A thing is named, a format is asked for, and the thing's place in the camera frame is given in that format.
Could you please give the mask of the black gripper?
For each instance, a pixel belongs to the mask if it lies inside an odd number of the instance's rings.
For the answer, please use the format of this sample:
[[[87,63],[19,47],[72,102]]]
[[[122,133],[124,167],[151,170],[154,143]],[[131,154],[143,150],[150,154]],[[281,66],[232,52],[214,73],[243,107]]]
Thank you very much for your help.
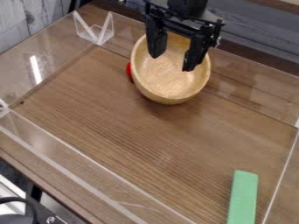
[[[152,58],[164,54],[167,31],[180,33],[191,40],[182,70],[190,72],[203,62],[210,47],[220,43],[223,17],[208,10],[210,0],[144,0],[147,49]]]

